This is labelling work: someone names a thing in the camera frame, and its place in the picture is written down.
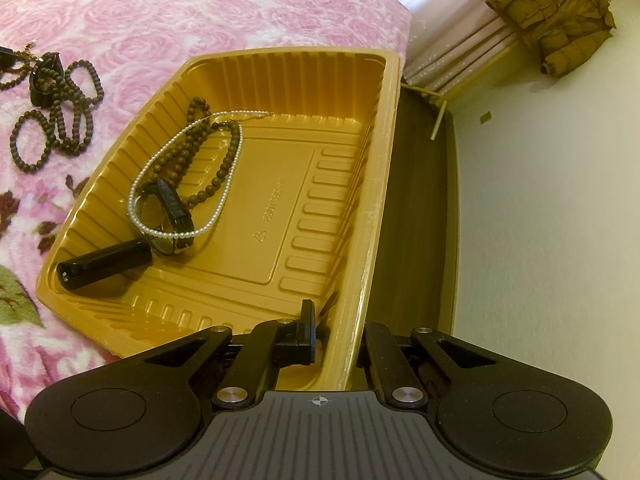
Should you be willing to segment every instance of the gold plastic tray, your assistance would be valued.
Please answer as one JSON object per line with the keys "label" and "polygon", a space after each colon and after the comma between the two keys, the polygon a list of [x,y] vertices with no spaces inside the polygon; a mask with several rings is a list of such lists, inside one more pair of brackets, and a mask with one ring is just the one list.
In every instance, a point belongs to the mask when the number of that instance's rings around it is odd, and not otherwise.
{"label": "gold plastic tray", "polygon": [[[348,386],[366,315],[394,134],[400,59],[386,50],[273,48],[187,62],[131,121],[69,213],[38,277],[40,301],[100,345],[129,356],[214,324],[234,333],[297,317],[312,299],[318,362],[278,387]],[[62,260],[139,237],[126,213],[143,164],[186,124],[190,99],[213,112],[268,110],[244,145],[218,224],[175,256],[67,292]],[[211,136],[178,192],[202,189],[229,138]],[[196,227],[219,193],[193,210]]]}

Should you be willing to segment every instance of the curtain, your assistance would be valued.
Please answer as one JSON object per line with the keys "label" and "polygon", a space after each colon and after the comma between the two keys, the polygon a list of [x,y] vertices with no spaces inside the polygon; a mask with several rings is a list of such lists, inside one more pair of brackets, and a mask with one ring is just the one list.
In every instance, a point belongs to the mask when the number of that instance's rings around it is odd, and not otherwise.
{"label": "curtain", "polygon": [[412,12],[404,77],[444,93],[516,41],[484,0],[399,0]]}

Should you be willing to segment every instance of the pearl necklace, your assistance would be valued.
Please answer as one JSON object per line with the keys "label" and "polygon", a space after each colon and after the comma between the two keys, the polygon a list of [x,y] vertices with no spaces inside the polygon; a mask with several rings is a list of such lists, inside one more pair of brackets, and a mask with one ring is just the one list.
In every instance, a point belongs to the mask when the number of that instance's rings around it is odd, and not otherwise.
{"label": "pearl necklace", "polygon": [[216,207],[216,209],[213,211],[213,215],[211,216],[209,221],[207,221],[206,224],[204,224],[201,228],[193,231],[185,232],[185,233],[167,233],[167,232],[158,231],[156,229],[152,229],[146,226],[140,220],[140,218],[138,218],[138,213],[136,211],[136,201],[140,196],[138,192],[138,188],[140,186],[140,183],[142,182],[142,179],[146,175],[147,171],[153,166],[153,164],[156,162],[156,160],[158,160],[158,158],[163,156],[169,150],[169,148],[172,145],[174,145],[178,141],[178,139],[180,139],[180,136],[187,134],[188,131],[192,130],[194,126],[200,123],[203,123],[204,121],[208,122],[209,120],[213,120],[215,122],[217,118],[220,118],[222,116],[231,116],[231,115],[238,115],[238,114],[254,116],[254,117],[248,117],[245,120],[263,118],[263,117],[268,117],[273,115],[272,112],[265,112],[263,110],[232,110],[229,112],[217,112],[211,116],[194,120],[193,122],[185,126],[183,129],[181,129],[177,134],[175,134],[162,148],[160,148],[146,162],[146,164],[142,167],[142,170],[140,170],[140,172],[138,173],[138,176],[134,179],[133,184],[129,189],[129,199],[127,200],[127,214],[129,215],[129,218],[134,223],[134,225],[140,231],[142,231],[144,234],[147,234],[153,237],[177,239],[177,238],[193,238],[194,236],[205,233],[206,231],[208,231],[213,227],[213,225],[218,220],[218,217],[220,216],[223,206],[225,205],[226,197],[228,195],[229,188],[231,186],[231,181],[233,180],[234,171],[236,170],[236,163],[238,162],[238,157],[240,155],[240,151],[242,150],[242,142],[244,138],[242,135],[242,124],[239,124],[238,149],[236,150],[234,160],[231,163],[231,167],[229,168],[228,174],[226,176],[225,185],[222,189],[222,196],[220,197],[220,202],[218,203],[218,206]]}

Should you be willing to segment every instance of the brown jacket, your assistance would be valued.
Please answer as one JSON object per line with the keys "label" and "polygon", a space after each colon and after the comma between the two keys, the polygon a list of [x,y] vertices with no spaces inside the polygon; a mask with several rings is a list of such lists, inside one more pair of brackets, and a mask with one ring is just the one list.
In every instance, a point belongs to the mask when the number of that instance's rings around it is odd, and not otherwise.
{"label": "brown jacket", "polygon": [[486,0],[542,61],[564,75],[587,61],[616,27],[609,0]]}

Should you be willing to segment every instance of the pink rose pattern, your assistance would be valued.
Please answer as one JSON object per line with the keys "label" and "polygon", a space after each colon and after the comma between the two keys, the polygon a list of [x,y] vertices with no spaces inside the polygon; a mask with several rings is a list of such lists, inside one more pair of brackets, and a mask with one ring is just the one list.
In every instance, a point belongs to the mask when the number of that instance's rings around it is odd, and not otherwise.
{"label": "pink rose pattern", "polygon": [[[3,46],[22,48],[36,39],[37,53],[59,51],[65,66],[91,60],[106,98],[94,112],[94,142],[81,158],[55,154],[41,173],[25,175],[11,161],[8,136],[30,108],[28,86],[2,93],[0,198],[8,209],[0,203],[0,266],[34,299],[41,252],[48,248],[44,235],[56,232],[38,233],[38,226],[58,226],[71,208],[66,176],[75,183],[89,176],[136,111],[190,57],[300,45],[388,48],[404,56],[409,20],[395,0],[2,0]],[[20,139],[28,162],[42,152],[42,133],[32,126]],[[0,406],[18,418],[44,386],[114,359],[34,302],[44,328],[0,326]]]}

